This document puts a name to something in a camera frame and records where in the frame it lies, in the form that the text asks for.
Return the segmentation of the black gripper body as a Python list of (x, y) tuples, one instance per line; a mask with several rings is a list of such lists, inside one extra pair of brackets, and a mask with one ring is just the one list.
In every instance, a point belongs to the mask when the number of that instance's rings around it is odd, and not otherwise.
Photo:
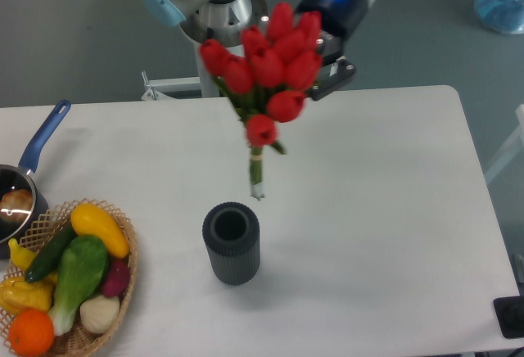
[(324, 65), (333, 63), (343, 55), (343, 43), (353, 34), (368, 11), (368, 0), (300, 0), (296, 14), (309, 11), (320, 13), (321, 30), (330, 34), (335, 45), (323, 47)]

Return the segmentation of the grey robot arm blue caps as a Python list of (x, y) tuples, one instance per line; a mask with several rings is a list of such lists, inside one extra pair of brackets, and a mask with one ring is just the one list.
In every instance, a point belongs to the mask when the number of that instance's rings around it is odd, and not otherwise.
[[(180, 27), (195, 47), (208, 38), (221, 42), (231, 53), (243, 55), (240, 33), (250, 25), (266, 29), (269, 9), (265, 0), (141, 0), (147, 10), (161, 23)], [(318, 49), (323, 65), (331, 69), (307, 94), (318, 101), (347, 84), (355, 67), (344, 55), (346, 40), (364, 18), (375, 0), (300, 0), (294, 11), (297, 16), (319, 11), (322, 30)]]

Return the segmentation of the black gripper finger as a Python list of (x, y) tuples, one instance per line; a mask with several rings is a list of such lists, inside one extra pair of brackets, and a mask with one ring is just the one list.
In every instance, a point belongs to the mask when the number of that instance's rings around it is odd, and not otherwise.
[(356, 73), (356, 67), (344, 56), (336, 59), (330, 66), (329, 75), (317, 81), (306, 91), (313, 101), (320, 101), (329, 94), (348, 84)]

